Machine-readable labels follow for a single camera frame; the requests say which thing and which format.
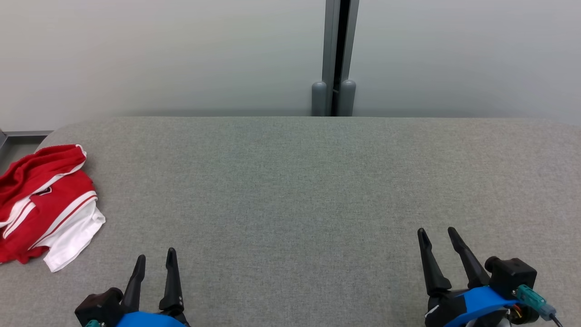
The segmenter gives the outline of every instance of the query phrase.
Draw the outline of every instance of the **teal connector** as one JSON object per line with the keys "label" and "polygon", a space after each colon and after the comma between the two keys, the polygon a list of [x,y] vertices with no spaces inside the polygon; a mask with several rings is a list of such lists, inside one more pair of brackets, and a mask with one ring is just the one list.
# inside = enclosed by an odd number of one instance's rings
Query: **teal connector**
{"label": "teal connector", "polygon": [[557,310],[552,305],[549,305],[542,296],[527,285],[520,285],[515,296],[520,302],[537,311],[539,316],[545,321],[551,320],[551,315],[555,316],[557,314]]}
{"label": "teal connector", "polygon": [[88,324],[85,325],[85,327],[100,327],[101,325],[99,324],[99,322],[97,320],[91,320],[89,321]]}

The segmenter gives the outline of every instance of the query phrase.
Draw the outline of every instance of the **gray fabric surface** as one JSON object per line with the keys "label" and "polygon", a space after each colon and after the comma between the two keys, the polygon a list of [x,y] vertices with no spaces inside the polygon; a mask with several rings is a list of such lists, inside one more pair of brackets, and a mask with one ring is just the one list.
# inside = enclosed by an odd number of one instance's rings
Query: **gray fabric surface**
{"label": "gray fabric surface", "polygon": [[[446,228],[484,262],[519,257],[579,326],[581,129],[538,120],[115,118],[51,134],[88,153],[106,224],[69,266],[0,266],[1,326],[77,326],[90,293],[141,308],[175,247],[193,326],[422,326],[424,227],[454,288]],[[535,325],[550,325],[538,322]]]}

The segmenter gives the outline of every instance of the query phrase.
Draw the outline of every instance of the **white wall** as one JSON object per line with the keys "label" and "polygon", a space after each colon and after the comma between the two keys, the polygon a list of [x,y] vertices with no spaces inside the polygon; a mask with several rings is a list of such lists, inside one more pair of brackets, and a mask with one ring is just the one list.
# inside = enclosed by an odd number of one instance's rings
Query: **white wall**
{"label": "white wall", "polygon": [[3,0],[0,129],[99,115],[310,115],[325,0]]}
{"label": "white wall", "polygon": [[581,2],[360,0],[354,116],[581,125]]}

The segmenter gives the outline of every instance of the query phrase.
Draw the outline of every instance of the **wire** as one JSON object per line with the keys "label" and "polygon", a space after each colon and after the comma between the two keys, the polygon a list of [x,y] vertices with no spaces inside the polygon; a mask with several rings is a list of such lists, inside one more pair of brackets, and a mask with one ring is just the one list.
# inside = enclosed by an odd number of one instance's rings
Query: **wire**
{"label": "wire", "polygon": [[522,318],[522,313],[521,313],[522,309],[519,308],[517,305],[514,305],[512,308],[514,309],[514,312],[517,313],[518,318]]}
{"label": "wire", "polygon": [[550,314],[549,318],[551,318],[555,322],[557,327],[563,327],[563,324],[559,321],[559,319],[557,319],[557,317],[555,317],[554,314]]}

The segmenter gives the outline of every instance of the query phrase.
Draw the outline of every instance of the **fabric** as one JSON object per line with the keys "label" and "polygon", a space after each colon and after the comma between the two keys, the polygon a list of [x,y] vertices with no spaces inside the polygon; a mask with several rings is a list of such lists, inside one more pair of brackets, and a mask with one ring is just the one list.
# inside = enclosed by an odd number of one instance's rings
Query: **fabric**
{"label": "fabric", "polygon": [[69,144],[41,149],[12,163],[0,177],[0,228],[16,219],[31,194],[81,169],[86,156],[82,147]]}
{"label": "fabric", "polygon": [[[0,326],[78,327],[87,295],[141,309],[177,250],[192,326],[422,326],[423,227],[456,289],[446,229],[482,263],[518,257],[564,326],[581,321],[581,130],[538,120],[115,118],[41,145],[82,144],[107,217],[66,269],[0,266]],[[531,326],[544,326],[541,321]]]}
{"label": "fabric", "polygon": [[105,222],[78,145],[42,149],[0,177],[0,262],[44,258],[52,272],[75,259]]}

